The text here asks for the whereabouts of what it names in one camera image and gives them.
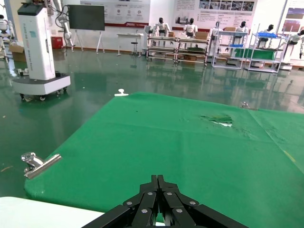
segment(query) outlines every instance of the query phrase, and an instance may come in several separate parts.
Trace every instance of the green table cover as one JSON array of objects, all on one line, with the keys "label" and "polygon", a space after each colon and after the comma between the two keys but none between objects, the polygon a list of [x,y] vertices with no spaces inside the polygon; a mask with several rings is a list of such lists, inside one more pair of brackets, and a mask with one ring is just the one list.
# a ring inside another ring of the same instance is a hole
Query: green table cover
[{"label": "green table cover", "polygon": [[303,135],[302,114],[136,93],[98,111],[25,190],[34,200],[106,212],[163,174],[248,227],[302,228]]},{"label": "green table cover", "polygon": [[[233,57],[243,57],[244,49],[235,48],[233,53]],[[244,58],[247,57],[247,53],[248,58],[251,58],[252,49],[246,48]],[[255,50],[252,58],[274,60],[275,52],[270,50]]]}]

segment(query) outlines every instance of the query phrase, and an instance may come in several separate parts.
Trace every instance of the epoxy floor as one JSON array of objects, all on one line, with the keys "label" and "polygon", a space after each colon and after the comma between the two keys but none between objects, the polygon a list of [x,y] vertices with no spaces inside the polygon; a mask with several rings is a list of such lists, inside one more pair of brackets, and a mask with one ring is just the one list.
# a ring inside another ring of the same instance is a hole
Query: epoxy floor
[{"label": "epoxy floor", "polygon": [[116,53],[54,52],[55,68],[71,74],[66,94],[46,101],[22,102],[11,81],[25,63],[0,61],[0,197],[25,197],[20,159],[26,152],[46,158],[123,88],[252,108],[304,113],[304,72],[278,75],[214,69],[202,64],[174,66],[170,61]]}]

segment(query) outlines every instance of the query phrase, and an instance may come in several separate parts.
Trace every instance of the display board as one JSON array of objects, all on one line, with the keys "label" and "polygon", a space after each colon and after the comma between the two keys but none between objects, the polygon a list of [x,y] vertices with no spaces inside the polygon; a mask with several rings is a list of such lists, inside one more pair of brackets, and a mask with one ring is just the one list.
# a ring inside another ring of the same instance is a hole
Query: display board
[{"label": "display board", "polygon": [[257,0],[176,0],[174,6],[173,29],[181,30],[194,18],[199,31],[209,31],[217,21],[220,28],[237,27],[246,21],[251,28]]},{"label": "display board", "polygon": [[81,5],[104,6],[106,26],[143,28],[149,25],[151,0],[80,0]]},{"label": "display board", "polygon": [[279,32],[297,33],[304,29],[304,0],[289,0],[287,2]]},{"label": "display board", "polygon": [[68,8],[71,29],[104,31],[105,9],[103,6],[69,5]]}]

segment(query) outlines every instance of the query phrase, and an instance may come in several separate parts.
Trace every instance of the table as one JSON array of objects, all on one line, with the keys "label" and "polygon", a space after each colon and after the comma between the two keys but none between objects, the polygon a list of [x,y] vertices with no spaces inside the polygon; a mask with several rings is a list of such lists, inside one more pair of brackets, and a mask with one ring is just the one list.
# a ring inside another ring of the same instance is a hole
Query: table
[{"label": "table", "polygon": [[81,228],[101,215],[97,211],[29,199],[0,198],[0,228]]},{"label": "table", "polygon": [[105,212],[163,174],[182,194],[250,228],[301,228],[303,129],[303,114],[150,93],[116,97],[50,155],[62,160],[26,180],[25,191]]},{"label": "table", "polygon": [[139,57],[142,55],[142,36],[143,36],[143,33],[119,33],[117,34],[118,35],[118,55],[117,56],[120,56],[120,38],[134,38],[136,39],[139,39],[139,47],[140,47],[140,55]]}]

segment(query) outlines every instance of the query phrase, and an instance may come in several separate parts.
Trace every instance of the humanoid robot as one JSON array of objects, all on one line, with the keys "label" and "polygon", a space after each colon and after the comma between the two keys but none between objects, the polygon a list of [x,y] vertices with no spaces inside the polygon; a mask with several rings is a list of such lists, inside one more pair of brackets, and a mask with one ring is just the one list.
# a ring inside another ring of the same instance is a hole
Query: humanoid robot
[{"label": "humanoid robot", "polygon": [[290,57],[294,51],[295,45],[298,44],[298,42],[301,40],[301,47],[300,47],[300,59],[302,59],[302,54],[303,54],[303,47],[304,47],[304,30],[301,30],[299,33],[292,35],[288,41],[287,41],[287,47],[284,53],[284,59],[283,62],[281,63],[281,70],[291,70],[292,69],[292,64],[290,63]]},{"label": "humanoid robot", "polygon": [[0,52],[3,52],[2,56],[0,58],[5,58],[7,61],[7,55],[5,51],[5,46],[3,42],[3,38],[8,38],[9,41],[12,41],[15,37],[14,29],[11,21],[7,21],[4,19],[3,15],[0,15]]},{"label": "humanoid robot", "polygon": [[[248,27],[246,27],[246,22],[243,21],[240,26],[237,27],[236,32],[246,32],[248,33]],[[229,44],[245,44],[246,37],[231,37]]]},{"label": "humanoid robot", "polygon": [[[209,48],[207,53],[207,63],[211,63],[213,59],[213,52],[216,45],[216,34],[218,31],[223,31],[221,28],[219,28],[219,21],[215,24],[215,27],[210,29],[210,32],[208,34],[208,40],[209,40]],[[219,43],[222,42],[222,36],[218,37]]]},{"label": "humanoid robot", "polygon": [[159,22],[156,23],[153,27],[153,35],[155,36],[157,33],[160,37],[166,37],[168,32],[171,32],[171,29],[168,23],[163,22],[163,18],[159,18]]},{"label": "humanoid robot", "polygon": [[[240,26],[237,27],[236,32],[245,32],[248,33],[248,27],[246,26],[246,22],[242,21],[242,23],[240,24]],[[235,45],[245,45],[246,44],[246,40],[247,40],[247,36],[231,36],[230,40],[229,40],[229,46],[231,44],[235,44]],[[234,52],[234,48],[230,49],[230,56],[233,56],[233,52]],[[227,64],[230,65],[237,65],[239,62],[238,59],[235,58],[230,58],[227,60]]]},{"label": "humanoid robot", "polygon": [[[274,29],[274,25],[269,25],[268,29],[266,29],[264,31],[260,31],[260,32],[262,32],[262,33],[270,33],[271,30],[273,30],[273,29]],[[258,41],[257,47],[258,48],[266,48],[268,40],[269,40],[268,38],[260,38],[259,41]],[[271,47],[271,44],[272,44],[272,39],[270,39],[268,48]]]},{"label": "humanoid robot", "polygon": [[198,32],[198,27],[193,24],[194,19],[190,19],[190,24],[185,25],[183,34],[186,34],[187,38],[194,38],[195,34]]}]

